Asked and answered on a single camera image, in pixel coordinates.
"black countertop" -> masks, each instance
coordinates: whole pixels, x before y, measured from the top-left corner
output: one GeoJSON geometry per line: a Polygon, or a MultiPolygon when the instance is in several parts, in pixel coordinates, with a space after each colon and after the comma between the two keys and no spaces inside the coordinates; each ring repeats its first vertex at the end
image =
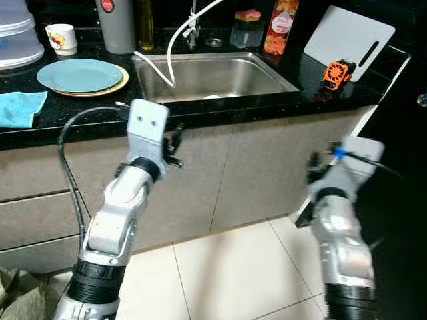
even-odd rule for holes
{"type": "MultiPolygon", "coordinates": [[[[230,51],[238,50],[231,47],[213,49],[201,45],[196,53],[230,51]]],[[[164,47],[160,47],[155,53],[164,52],[164,47]]],[[[181,45],[174,53],[188,51],[185,45],[181,45]]],[[[165,103],[170,109],[168,128],[175,127],[179,122],[184,123],[185,128],[205,127],[356,109],[364,105],[377,104],[382,96],[379,91],[361,84],[361,81],[348,83],[344,90],[335,96],[319,95],[317,92],[325,67],[303,54],[302,50],[287,48],[283,57],[278,58],[271,58],[260,52],[256,54],[300,91],[165,103]]],[[[116,93],[94,98],[67,97],[48,90],[47,100],[40,115],[35,118],[32,128],[0,128],[0,150],[54,144],[62,126],[80,111],[98,106],[114,106],[115,101],[129,104],[132,99],[143,97],[131,55],[112,55],[100,43],[86,43],[79,45],[78,54],[72,58],[99,59],[120,65],[129,72],[129,83],[116,93]]],[[[32,65],[0,71],[0,93],[46,91],[47,88],[37,81],[36,74],[43,66],[59,59],[70,58],[59,58],[52,49],[47,49],[45,56],[32,65]]],[[[125,136],[126,125],[126,114],[96,113],[83,118],[69,133],[69,140],[84,141],[125,136]]]]}

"kitchen sink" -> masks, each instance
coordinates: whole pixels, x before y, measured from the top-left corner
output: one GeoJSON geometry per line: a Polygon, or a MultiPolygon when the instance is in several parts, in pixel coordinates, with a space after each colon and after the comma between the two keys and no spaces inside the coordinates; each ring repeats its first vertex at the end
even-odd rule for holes
{"type": "MultiPolygon", "coordinates": [[[[169,77],[166,55],[150,55],[169,77]]],[[[298,91],[253,53],[172,55],[176,88],[170,87],[139,57],[133,56],[144,99],[165,103],[298,91]]]]}

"yellow plate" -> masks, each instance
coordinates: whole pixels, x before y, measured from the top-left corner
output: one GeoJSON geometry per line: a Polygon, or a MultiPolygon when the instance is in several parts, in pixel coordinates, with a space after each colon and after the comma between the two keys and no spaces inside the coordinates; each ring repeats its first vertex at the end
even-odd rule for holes
{"type": "Polygon", "coordinates": [[[53,89],[52,91],[59,93],[60,95],[68,95],[70,97],[81,97],[81,98],[98,97],[100,95],[108,95],[110,93],[116,92],[117,90],[120,90],[121,88],[123,88],[126,85],[126,83],[129,81],[129,73],[127,73],[127,71],[124,68],[120,67],[119,65],[115,65],[115,66],[119,68],[119,70],[123,74],[123,77],[121,78],[121,81],[117,85],[111,88],[108,88],[106,90],[88,92],[88,93],[73,93],[73,92],[59,91],[59,90],[53,90],[53,89]]]}

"red bottle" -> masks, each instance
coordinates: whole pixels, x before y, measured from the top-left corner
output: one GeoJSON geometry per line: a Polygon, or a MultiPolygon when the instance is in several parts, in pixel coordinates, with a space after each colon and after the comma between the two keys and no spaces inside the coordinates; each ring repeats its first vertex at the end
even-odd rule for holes
{"type": "Polygon", "coordinates": [[[297,7],[298,0],[276,1],[264,42],[263,50],[265,53],[272,55],[283,54],[297,7]]]}

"faucet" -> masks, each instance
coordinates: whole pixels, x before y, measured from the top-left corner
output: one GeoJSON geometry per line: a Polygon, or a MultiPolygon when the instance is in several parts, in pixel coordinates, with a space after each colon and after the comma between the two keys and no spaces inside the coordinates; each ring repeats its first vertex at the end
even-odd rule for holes
{"type": "MultiPolygon", "coordinates": [[[[191,8],[191,15],[195,15],[197,13],[197,0],[193,0],[193,7],[191,8]]],[[[189,32],[187,38],[187,44],[190,50],[194,50],[197,47],[197,38],[200,35],[200,25],[199,19],[197,18],[195,21],[190,23],[191,31],[189,32]]]]}

